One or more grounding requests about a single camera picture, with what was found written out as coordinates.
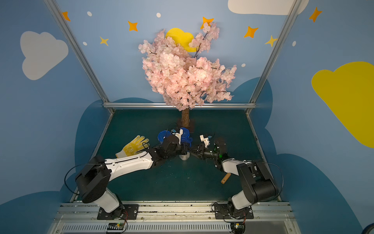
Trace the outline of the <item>blue cup lid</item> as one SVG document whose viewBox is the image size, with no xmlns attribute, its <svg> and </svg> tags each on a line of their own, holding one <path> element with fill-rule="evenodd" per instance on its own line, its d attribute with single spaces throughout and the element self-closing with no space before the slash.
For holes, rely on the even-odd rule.
<svg viewBox="0 0 374 234">
<path fill-rule="evenodd" d="M 192 146 L 193 139 L 190 137 L 190 131 L 187 128 L 180 128 L 180 142 L 187 144 L 189 147 Z"/>
</svg>

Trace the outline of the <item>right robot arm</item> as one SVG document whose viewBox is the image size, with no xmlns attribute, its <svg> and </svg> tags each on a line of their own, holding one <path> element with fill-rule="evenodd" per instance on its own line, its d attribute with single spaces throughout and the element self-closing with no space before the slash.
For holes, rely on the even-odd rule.
<svg viewBox="0 0 374 234">
<path fill-rule="evenodd" d="M 280 189 L 276 186 L 265 162 L 230 158 L 224 140 L 216 139 L 210 148 L 210 137 L 199 137 L 201 143 L 191 148 L 190 153 L 201 160 L 213 160 L 218 170 L 236 175 L 240 179 L 242 190 L 228 200 L 228 209 L 231 213 L 279 196 Z"/>
</svg>

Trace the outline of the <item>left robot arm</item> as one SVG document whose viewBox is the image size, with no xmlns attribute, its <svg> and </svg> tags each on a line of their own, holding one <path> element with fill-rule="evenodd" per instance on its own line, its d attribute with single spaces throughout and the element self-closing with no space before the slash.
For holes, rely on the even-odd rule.
<svg viewBox="0 0 374 234">
<path fill-rule="evenodd" d="M 148 170 L 162 165 L 170 158 L 180 155 L 182 142 L 170 135 L 156 148 L 148 148 L 137 155 L 120 158 L 92 158 L 76 175 L 75 181 L 83 203 L 94 203 L 109 214 L 118 211 L 121 202 L 108 189 L 110 181 L 136 171 Z"/>
</svg>

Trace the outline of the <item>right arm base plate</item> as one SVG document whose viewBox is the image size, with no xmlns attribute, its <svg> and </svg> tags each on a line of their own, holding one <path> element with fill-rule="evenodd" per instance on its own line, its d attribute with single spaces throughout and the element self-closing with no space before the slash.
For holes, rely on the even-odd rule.
<svg viewBox="0 0 374 234">
<path fill-rule="evenodd" d="M 231 203 L 213 203 L 211 206 L 216 219 L 253 219 L 252 207 L 235 209 Z"/>
</svg>

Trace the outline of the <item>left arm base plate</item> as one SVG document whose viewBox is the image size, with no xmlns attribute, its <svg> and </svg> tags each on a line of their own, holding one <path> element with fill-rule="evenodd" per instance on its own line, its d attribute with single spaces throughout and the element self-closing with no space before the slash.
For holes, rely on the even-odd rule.
<svg viewBox="0 0 374 234">
<path fill-rule="evenodd" d="M 99 208 L 97 220 L 136 220 L 139 205 L 121 204 L 112 212 L 108 213 L 103 208 Z"/>
</svg>

